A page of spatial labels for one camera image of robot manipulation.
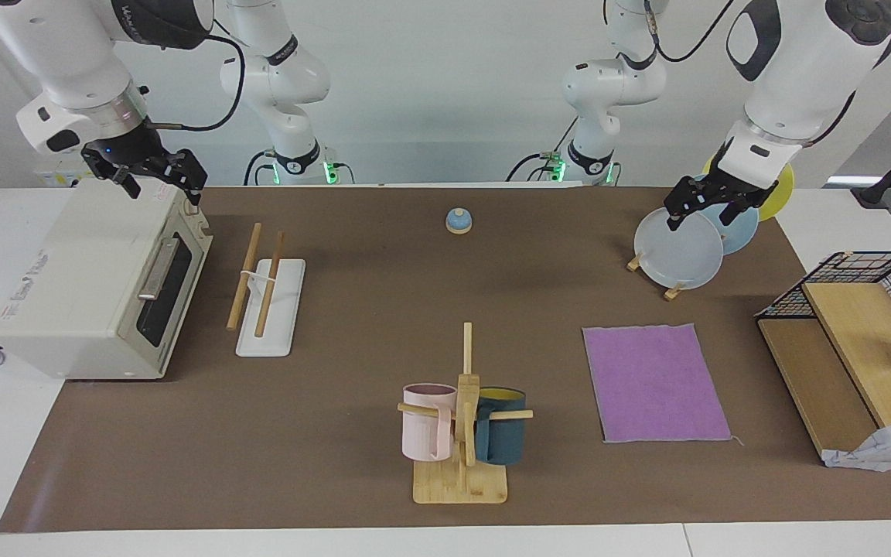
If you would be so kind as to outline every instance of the white appliance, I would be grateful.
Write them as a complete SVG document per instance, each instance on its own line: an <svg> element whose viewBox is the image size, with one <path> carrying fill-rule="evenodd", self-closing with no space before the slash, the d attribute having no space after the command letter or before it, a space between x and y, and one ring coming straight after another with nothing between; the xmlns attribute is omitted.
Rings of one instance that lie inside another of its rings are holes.
<svg viewBox="0 0 891 557"><path fill-rule="evenodd" d="M79 184L0 312L7 356L57 378L163 377L212 236L180 190L138 182L137 200Z"/></svg>

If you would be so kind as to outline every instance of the white table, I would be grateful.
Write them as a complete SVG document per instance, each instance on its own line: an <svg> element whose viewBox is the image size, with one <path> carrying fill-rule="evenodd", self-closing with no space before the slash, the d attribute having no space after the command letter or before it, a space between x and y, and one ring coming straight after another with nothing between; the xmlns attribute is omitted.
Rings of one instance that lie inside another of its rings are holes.
<svg viewBox="0 0 891 557"><path fill-rule="evenodd" d="M0 190L0 308L31 263L69 190ZM859 208L846 190L799 190L779 222L810 271L833 251L891 250L891 216ZM18 359L0 367L0 516L60 392ZM573 554L661 557L891 554L891 521L762 525L524 526L523 528L379 528L72 532L0 535L0 555L405 555L503 548L519 556Z"/></svg>

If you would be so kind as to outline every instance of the oven handle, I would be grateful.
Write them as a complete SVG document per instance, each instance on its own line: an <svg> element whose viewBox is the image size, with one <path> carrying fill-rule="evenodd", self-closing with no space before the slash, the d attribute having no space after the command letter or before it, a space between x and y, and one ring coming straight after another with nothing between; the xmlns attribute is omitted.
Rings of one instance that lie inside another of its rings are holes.
<svg viewBox="0 0 891 557"><path fill-rule="evenodd" d="M149 269L149 275L146 276L142 288L137 293L138 299L155 300L160 296L163 281L167 278L167 272L170 271L170 264L174 261L174 254L177 253L180 241L180 237L171 237L170 240L164 240L160 244L156 258L153 258L153 266Z"/></svg>

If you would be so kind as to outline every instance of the pink mug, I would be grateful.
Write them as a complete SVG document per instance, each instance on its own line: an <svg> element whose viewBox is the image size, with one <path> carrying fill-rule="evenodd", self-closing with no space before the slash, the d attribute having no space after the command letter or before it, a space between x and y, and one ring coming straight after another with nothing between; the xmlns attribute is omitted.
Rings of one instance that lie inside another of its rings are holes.
<svg viewBox="0 0 891 557"><path fill-rule="evenodd" d="M452 455L452 413L456 388L448 384L416 383L404 388L406 405L439 410L438 417L403 413L401 452L411 460L435 462Z"/></svg>

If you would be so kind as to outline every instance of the blue mug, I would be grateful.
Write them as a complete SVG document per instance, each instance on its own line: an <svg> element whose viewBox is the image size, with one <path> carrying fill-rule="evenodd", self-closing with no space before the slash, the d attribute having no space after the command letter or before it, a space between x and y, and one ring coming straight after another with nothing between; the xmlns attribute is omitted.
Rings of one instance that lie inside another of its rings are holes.
<svg viewBox="0 0 891 557"><path fill-rule="evenodd" d="M476 459L487 464L509 466L521 461L524 452L524 420L491 420L491 412L524 410L524 393L516 388L484 387L476 406L474 444Z"/></svg>

